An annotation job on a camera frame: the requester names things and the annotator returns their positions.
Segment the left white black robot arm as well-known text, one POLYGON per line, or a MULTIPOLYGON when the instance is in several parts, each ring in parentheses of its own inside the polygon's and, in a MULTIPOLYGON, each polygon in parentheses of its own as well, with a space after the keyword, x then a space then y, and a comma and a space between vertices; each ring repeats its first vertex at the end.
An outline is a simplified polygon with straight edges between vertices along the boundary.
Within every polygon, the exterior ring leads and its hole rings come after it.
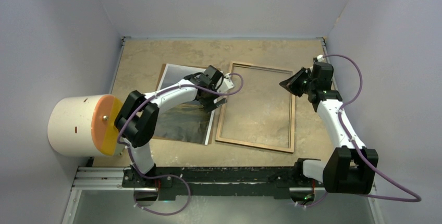
POLYGON ((132 91, 123 103, 114 126, 118 130, 116 141, 128 150, 135 180, 143 187, 155 182, 155 163, 149 142, 159 116, 184 103, 196 101, 210 113, 226 102, 217 102, 235 87, 231 74, 223 74, 214 66, 202 72, 188 74, 178 82, 163 89, 141 93, 132 91))

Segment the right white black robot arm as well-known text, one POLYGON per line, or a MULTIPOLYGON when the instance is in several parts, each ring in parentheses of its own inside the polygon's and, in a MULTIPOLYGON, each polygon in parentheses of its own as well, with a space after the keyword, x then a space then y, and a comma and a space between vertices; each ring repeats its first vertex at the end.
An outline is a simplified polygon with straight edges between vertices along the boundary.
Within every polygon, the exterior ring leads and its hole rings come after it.
POLYGON ((373 167, 377 166, 378 153, 357 137, 343 109, 340 93, 332 89, 333 74, 331 64, 315 62, 311 68, 301 68, 279 83, 292 95, 307 95, 334 146, 327 162, 298 159, 300 167, 293 171, 292 178, 300 186, 314 179, 321 182, 328 193, 367 195, 374 182, 373 167))

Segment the clear acrylic sheet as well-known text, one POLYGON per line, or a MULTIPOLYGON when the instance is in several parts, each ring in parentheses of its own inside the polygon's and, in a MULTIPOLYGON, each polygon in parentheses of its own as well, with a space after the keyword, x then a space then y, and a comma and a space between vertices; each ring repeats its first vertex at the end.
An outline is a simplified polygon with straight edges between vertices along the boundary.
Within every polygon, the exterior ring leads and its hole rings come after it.
POLYGON ((208 145, 214 112, 205 112, 198 101, 190 101, 159 115, 154 137, 208 145))

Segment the black wooden picture frame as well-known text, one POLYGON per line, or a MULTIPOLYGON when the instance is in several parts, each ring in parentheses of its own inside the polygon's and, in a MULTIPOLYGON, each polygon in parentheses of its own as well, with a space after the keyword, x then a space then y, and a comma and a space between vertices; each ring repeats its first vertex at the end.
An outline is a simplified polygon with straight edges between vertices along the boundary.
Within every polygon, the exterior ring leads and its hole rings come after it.
POLYGON ((296 98, 279 83, 294 72, 240 61, 231 61, 229 71, 242 75, 244 84, 221 107, 215 140, 293 153, 296 98))

